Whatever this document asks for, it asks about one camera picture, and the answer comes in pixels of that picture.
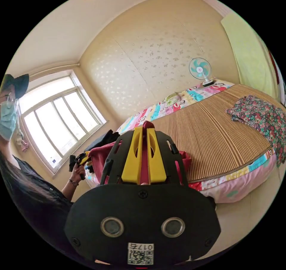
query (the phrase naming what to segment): qr code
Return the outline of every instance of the qr code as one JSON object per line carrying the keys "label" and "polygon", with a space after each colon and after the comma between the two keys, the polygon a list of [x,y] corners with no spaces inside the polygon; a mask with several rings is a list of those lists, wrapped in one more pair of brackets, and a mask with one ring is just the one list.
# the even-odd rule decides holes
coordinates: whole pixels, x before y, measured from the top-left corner
{"label": "qr code", "polygon": [[128,264],[131,265],[153,265],[154,262],[153,244],[128,244]]}

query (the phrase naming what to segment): floral garment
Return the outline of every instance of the floral garment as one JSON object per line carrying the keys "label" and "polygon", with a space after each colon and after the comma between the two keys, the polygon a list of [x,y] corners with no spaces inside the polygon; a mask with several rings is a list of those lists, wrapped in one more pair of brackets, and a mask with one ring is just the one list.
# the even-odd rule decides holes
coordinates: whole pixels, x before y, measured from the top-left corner
{"label": "floral garment", "polygon": [[226,110],[233,121],[239,121],[259,131],[273,147],[277,167],[286,160],[286,114],[262,99],[249,95],[239,99],[234,108]]}

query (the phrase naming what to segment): wristwatch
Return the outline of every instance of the wristwatch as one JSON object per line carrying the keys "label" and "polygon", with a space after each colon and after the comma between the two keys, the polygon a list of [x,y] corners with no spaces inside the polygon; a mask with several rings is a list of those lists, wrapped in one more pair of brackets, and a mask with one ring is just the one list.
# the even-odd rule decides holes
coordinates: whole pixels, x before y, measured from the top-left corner
{"label": "wristwatch", "polygon": [[78,182],[77,182],[77,181],[72,181],[72,179],[69,179],[69,181],[70,181],[74,186],[78,186]]}

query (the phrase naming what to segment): black shirt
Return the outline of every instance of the black shirt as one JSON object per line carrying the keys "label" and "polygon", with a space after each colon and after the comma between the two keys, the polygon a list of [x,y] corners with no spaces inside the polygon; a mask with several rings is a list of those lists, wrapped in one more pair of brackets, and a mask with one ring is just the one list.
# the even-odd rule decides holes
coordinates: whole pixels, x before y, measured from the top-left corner
{"label": "black shirt", "polygon": [[33,193],[27,194],[23,186],[8,175],[6,178],[11,186],[12,199],[20,213],[30,226],[59,252],[87,267],[95,268],[97,264],[92,261],[86,261],[81,257],[71,246],[64,233],[67,215],[73,203],[67,200],[61,191],[37,174],[27,162],[21,161],[16,157],[15,159],[21,171],[37,185],[51,192],[58,202],[48,201],[40,195],[37,197]]}

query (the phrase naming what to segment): surgical mask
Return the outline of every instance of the surgical mask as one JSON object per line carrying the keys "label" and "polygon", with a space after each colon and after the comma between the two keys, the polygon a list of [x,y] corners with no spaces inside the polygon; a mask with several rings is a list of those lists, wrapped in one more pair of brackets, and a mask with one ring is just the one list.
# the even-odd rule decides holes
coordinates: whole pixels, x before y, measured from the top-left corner
{"label": "surgical mask", "polygon": [[0,136],[10,141],[16,128],[17,111],[15,103],[5,101],[0,104]]}

